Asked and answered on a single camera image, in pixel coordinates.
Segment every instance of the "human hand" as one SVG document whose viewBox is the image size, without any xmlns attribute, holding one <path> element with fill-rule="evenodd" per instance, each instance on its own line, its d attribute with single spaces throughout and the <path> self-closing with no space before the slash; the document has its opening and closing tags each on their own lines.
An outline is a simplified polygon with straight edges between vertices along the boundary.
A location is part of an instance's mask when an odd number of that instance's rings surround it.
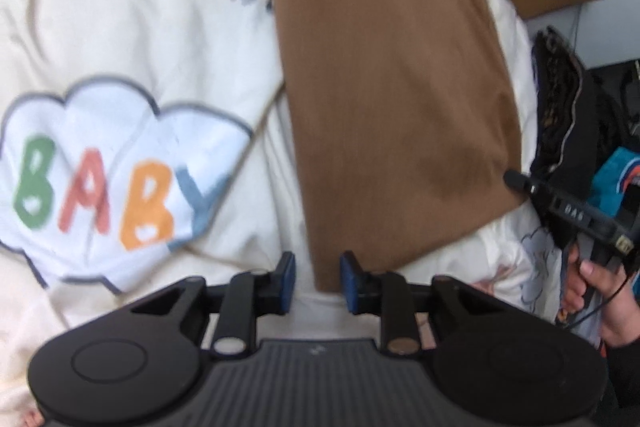
<svg viewBox="0 0 640 427">
<path fill-rule="evenodd" d="M 613 274 L 606 268 L 590 261 L 579 259 L 578 247 L 574 246 L 569 253 L 562 308 L 575 313 L 584 308 L 582 296 L 587 285 L 593 286 L 604 299 L 615 293 L 626 279 L 621 266 L 618 273 Z M 630 344 L 640 338 L 640 307 L 636 303 L 630 282 L 620 293 L 602 309 L 602 326 L 600 335 L 608 346 L 619 347 Z"/>
</svg>

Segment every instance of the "colorful letter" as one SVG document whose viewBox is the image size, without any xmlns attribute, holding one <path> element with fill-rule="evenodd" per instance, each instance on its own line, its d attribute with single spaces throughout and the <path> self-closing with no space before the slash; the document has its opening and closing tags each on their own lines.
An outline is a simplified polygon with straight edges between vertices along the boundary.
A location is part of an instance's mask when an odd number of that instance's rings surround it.
<svg viewBox="0 0 640 427">
<path fill-rule="evenodd" d="M 82 155 L 80 166 L 74 175 L 66 194 L 65 204 L 60 211 L 58 228 L 68 232 L 76 212 L 76 206 L 95 209 L 95 228 L 101 234 L 109 233 L 109 195 L 104 177 L 102 156 L 97 149 L 87 149 Z"/>
<path fill-rule="evenodd" d="M 174 216 L 164 206 L 172 172 L 158 162 L 136 166 L 129 184 L 129 199 L 120 227 L 120 241 L 133 250 L 174 237 Z"/>
<path fill-rule="evenodd" d="M 55 152 L 53 140 L 42 135 L 31 137 L 24 146 L 14 209 L 31 230 L 42 227 L 51 213 L 53 189 L 47 180 L 47 173 Z"/>
</svg>

